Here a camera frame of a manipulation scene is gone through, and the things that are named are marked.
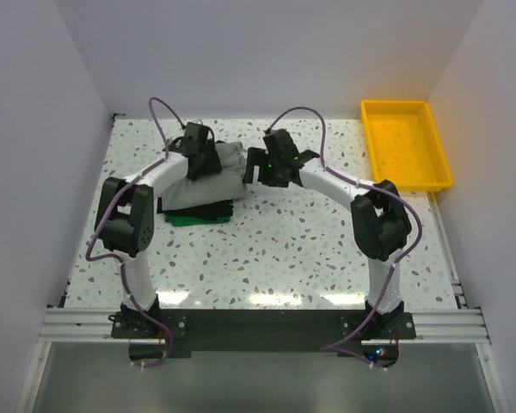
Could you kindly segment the grey t shirt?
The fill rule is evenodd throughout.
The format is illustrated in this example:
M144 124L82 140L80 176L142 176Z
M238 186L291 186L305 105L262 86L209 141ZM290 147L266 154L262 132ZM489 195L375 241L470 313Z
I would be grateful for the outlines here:
M158 197L159 213L246 197L248 191L243 183L246 150L243 143L219 142L216 144L216 150L222 170L196 181L184 178L176 182Z

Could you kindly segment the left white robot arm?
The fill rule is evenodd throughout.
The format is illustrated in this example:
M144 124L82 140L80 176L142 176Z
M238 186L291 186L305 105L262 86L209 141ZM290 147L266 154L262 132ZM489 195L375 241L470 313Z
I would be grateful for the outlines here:
M157 293L147 256L155 230L156 199L178 182L195 181L221 169L212 129L189 122L157 160L128 176L111 176L101 186L86 259L117 261L122 305L135 311L130 325L142 337L154 336L161 327L161 317L151 310Z

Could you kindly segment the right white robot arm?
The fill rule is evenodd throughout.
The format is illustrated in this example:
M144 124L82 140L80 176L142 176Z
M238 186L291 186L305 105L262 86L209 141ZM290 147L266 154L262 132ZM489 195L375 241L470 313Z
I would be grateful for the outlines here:
M412 230L396 186L390 181L361 181L330 168L320 154L299 151L285 129L266 133L263 142L264 149L248 149L243 181L273 188L293 183L347 208L354 242L368 260L365 303L372 312L366 316L365 326L372 336L387 337L396 328L395 315L404 309L397 260Z

